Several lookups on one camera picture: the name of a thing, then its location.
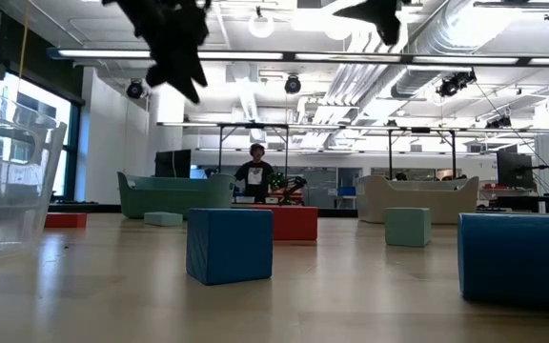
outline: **cream couch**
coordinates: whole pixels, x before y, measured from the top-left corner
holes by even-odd
[[[356,187],[359,220],[383,223],[385,209],[425,208],[431,210],[433,224],[456,224],[459,213],[476,211],[478,182],[477,177],[423,182],[364,176]]]

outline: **light green cube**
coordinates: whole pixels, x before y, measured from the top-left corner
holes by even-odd
[[[148,212],[143,216],[143,222],[157,226],[176,226],[183,224],[183,215],[168,212]]]
[[[431,240],[429,209],[385,210],[385,241],[388,245],[424,247]]]

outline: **red block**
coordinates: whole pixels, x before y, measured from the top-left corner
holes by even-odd
[[[260,206],[273,212],[274,240],[316,240],[317,208],[303,206]]]
[[[86,228],[85,213],[48,213],[45,228]]]

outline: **floor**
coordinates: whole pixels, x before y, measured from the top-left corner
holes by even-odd
[[[425,249],[321,219],[313,243],[275,243],[270,280],[206,287],[185,273],[184,229],[93,214],[0,264],[0,342],[546,342],[549,314],[464,302],[455,228]]]

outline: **black t-shirt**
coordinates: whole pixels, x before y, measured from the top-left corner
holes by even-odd
[[[264,161],[247,162],[236,171],[237,180],[245,180],[245,195],[254,196],[255,201],[264,201],[268,196],[268,176],[273,174],[273,167]]]

